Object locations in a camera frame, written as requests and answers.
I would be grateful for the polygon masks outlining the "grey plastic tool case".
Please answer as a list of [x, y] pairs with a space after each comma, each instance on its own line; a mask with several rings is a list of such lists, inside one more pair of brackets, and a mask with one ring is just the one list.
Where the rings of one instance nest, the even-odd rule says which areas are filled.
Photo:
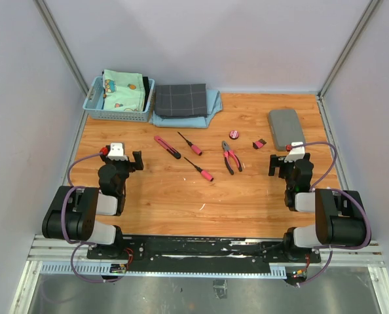
[[277, 151], [285, 151], [293, 142], [305, 142], [297, 112], [294, 109], [274, 109], [268, 115], [273, 143]]

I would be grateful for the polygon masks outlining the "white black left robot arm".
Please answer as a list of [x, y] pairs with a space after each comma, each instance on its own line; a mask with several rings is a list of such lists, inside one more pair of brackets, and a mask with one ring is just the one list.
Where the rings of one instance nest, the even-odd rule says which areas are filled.
[[[99, 153], [80, 158], [67, 170], [68, 185], [60, 186], [46, 212], [42, 233], [48, 239], [62, 239], [69, 244], [83, 244], [95, 248], [95, 257], [119, 259], [125, 254], [134, 257], [134, 250], [123, 238], [120, 227], [98, 222], [98, 215], [120, 216], [126, 201], [126, 180], [135, 171], [143, 170], [141, 151], [132, 153], [134, 161], [126, 155], [111, 155], [112, 145]], [[81, 161], [100, 158], [103, 166], [98, 170], [99, 186], [74, 186], [70, 173]]]

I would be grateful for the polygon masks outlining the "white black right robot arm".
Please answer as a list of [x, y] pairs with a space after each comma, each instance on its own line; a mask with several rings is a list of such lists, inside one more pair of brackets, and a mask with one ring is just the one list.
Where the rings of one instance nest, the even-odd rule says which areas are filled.
[[285, 180], [284, 203], [290, 211], [311, 213], [315, 222], [306, 227], [291, 227], [283, 236], [283, 257], [295, 262], [314, 249], [361, 249], [371, 241], [371, 229], [360, 193], [311, 187], [314, 164], [310, 154], [291, 160], [272, 154], [269, 175], [278, 172]]

